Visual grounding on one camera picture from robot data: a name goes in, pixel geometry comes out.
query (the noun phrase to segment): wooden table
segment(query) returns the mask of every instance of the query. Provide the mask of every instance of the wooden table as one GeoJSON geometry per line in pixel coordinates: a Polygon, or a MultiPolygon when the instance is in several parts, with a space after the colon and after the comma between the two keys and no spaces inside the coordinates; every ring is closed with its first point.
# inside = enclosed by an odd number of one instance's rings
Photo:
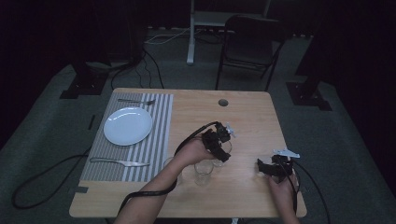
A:
{"type": "MultiPolygon", "coordinates": [[[[267,92],[116,89],[115,92],[174,94],[169,154],[192,132],[211,121],[230,122],[231,158],[216,167],[207,186],[193,181],[193,166],[183,170],[182,182],[169,193],[159,217],[277,217],[266,180],[258,172],[259,157],[273,156],[286,146],[276,112],[267,92]],[[220,106],[219,100],[228,101],[220,106]]],[[[124,197],[140,190],[143,182],[82,181],[86,193],[76,193],[72,217],[115,217],[124,197]]],[[[306,215],[298,194],[297,216],[306,215]]]]}

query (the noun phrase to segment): black chair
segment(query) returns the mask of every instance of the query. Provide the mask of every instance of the black chair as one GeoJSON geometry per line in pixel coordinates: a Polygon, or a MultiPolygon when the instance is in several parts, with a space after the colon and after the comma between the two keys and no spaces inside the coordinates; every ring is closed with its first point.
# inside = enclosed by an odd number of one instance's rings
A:
{"type": "Polygon", "coordinates": [[[272,65],[265,86],[265,91],[268,91],[286,36],[280,21],[244,15],[235,15],[228,19],[225,23],[216,90],[223,65],[263,70],[261,79],[272,65]]]}

